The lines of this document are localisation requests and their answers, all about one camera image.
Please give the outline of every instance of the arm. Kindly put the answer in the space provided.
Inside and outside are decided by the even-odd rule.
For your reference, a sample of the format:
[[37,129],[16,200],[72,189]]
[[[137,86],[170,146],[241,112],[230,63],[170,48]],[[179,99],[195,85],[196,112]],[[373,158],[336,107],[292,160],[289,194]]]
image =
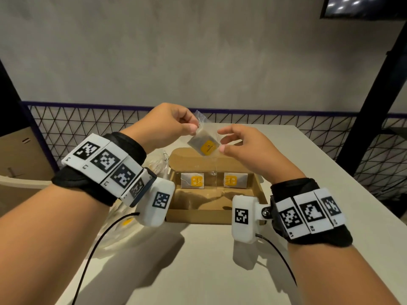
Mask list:
[[[122,133],[147,153],[194,134],[185,107],[161,104]],[[54,304],[81,265],[109,207],[87,193],[50,185],[0,218],[0,300]]]
[[[222,128],[219,151],[239,160],[272,184],[304,178],[257,129],[240,124]],[[232,141],[242,140],[235,145]],[[306,305],[398,305],[386,285],[355,247],[338,248],[327,244],[288,244],[291,266]]]

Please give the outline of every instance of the right hand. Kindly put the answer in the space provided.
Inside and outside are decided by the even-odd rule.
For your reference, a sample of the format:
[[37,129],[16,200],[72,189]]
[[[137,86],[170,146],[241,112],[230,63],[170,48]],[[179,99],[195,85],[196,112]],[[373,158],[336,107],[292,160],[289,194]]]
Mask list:
[[[271,184],[305,178],[303,172],[289,161],[272,142],[254,127],[232,124],[218,130],[230,134],[221,139],[219,151],[241,162],[250,171],[260,174]],[[232,141],[242,140],[230,145]]]

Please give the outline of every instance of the left hand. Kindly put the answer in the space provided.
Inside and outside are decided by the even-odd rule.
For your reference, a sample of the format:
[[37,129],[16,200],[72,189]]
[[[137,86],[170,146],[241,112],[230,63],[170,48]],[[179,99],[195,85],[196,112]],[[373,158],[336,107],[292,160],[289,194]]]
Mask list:
[[120,132],[137,141],[146,153],[168,146],[180,136],[195,135],[199,122],[188,108],[162,103]]

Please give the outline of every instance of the box lid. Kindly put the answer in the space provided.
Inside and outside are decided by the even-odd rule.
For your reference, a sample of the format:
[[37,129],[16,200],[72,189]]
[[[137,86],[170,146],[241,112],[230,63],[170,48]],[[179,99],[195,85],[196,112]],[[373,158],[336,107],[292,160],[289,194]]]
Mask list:
[[239,161],[218,151],[210,156],[202,156],[193,148],[177,148],[171,153],[168,163],[171,169],[179,172],[224,171],[251,173]]

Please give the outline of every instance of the forearm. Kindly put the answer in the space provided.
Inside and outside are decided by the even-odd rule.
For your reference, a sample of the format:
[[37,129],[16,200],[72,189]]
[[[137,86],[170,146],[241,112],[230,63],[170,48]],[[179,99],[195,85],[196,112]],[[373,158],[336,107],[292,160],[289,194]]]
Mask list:
[[2,303],[54,304],[108,212],[88,194],[52,184],[0,218]]
[[288,251],[305,305],[399,305],[353,246],[288,244]]

